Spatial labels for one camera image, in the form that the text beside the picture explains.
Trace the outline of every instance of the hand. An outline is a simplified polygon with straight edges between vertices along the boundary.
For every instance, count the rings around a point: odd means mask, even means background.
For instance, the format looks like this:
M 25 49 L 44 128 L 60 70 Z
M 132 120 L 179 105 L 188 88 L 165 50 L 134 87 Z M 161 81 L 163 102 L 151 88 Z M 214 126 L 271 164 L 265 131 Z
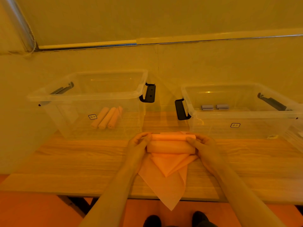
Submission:
M 198 149 L 198 156 L 200 157 L 205 168 L 213 175 L 225 167 L 227 163 L 223 160 L 216 142 L 211 137 L 202 134 L 188 133 L 195 135 L 197 139 L 187 137 L 186 140 Z
M 142 158 L 146 153 L 145 148 L 151 140 L 151 132 L 143 132 L 137 134 L 128 142 L 126 148 L 126 160 L 124 164 L 127 167 L 134 168 L 134 174 L 138 173 L 141 167 Z

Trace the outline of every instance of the black latch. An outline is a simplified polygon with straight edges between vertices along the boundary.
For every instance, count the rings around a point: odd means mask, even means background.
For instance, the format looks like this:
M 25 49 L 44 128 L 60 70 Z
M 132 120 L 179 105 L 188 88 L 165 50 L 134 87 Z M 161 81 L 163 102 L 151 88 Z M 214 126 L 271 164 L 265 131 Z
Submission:
M 186 115 L 184 106 L 183 106 L 183 101 L 184 99 L 177 99 L 175 100 L 175 106 L 176 106 L 176 112 L 177 112 L 177 117 L 179 120 L 187 120 L 191 118 L 191 115 L 188 114 Z
M 275 109 L 277 109 L 278 111 L 285 111 L 286 110 L 286 106 L 283 105 L 282 103 L 276 101 L 275 99 L 273 98 L 266 98 L 264 97 L 261 92 L 258 93 L 258 98 L 263 100 L 264 102 L 268 103 L 270 106 L 274 107 Z
M 74 87 L 74 83 L 70 82 L 67 87 L 60 87 L 56 91 L 53 91 L 52 93 L 50 93 L 50 95 L 63 94 L 64 92 L 72 89 L 73 87 Z M 41 107 L 41 106 L 47 105 L 49 103 L 50 103 L 50 101 L 43 101 L 40 104 L 38 104 L 38 106 Z
M 145 99 L 143 99 L 143 95 L 140 95 L 139 99 L 143 103 L 153 103 L 156 95 L 156 85 L 148 83 L 145 83 L 145 85 L 147 86 Z

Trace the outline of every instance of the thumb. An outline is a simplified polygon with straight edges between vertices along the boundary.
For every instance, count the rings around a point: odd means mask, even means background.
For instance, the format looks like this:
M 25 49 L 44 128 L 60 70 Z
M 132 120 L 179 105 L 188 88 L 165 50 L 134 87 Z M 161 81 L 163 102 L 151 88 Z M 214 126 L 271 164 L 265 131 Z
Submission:
M 202 143 L 198 142 L 196 139 L 193 139 L 193 138 L 190 138 L 190 137 L 187 137 L 187 138 L 186 138 L 186 141 L 187 141 L 190 145 L 192 145 L 192 146 L 194 146 L 195 148 L 197 148 L 198 150 L 203 150 L 204 147 L 205 147 L 204 144 L 202 144 Z
M 149 134 L 148 136 L 145 136 L 145 138 L 141 141 L 141 143 L 138 144 L 138 146 L 141 148 L 145 148 L 151 140 L 152 140 L 152 135 Z

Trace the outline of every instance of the foot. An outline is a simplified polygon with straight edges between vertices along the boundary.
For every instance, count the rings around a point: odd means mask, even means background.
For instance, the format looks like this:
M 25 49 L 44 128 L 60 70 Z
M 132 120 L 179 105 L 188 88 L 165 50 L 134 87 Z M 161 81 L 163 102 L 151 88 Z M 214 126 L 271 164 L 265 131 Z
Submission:
M 151 215 L 145 220 L 143 227 L 161 227 L 161 220 L 157 215 Z
M 207 216 L 204 213 L 202 213 L 201 211 L 196 211 L 192 216 L 191 226 L 196 227 L 202 221 L 208 221 Z

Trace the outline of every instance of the person's right hand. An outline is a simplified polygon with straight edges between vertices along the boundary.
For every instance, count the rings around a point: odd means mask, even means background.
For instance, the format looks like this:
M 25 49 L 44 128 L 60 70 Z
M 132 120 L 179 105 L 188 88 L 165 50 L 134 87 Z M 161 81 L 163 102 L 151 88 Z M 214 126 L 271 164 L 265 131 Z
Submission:
M 200 157 L 205 168 L 213 175 L 225 167 L 227 163 L 223 160 L 216 142 L 211 137 L 196 133 L 187 133 L 195 135 L 197 139 L 187 137 L 186 140 L 198 149 L 198 156 Z

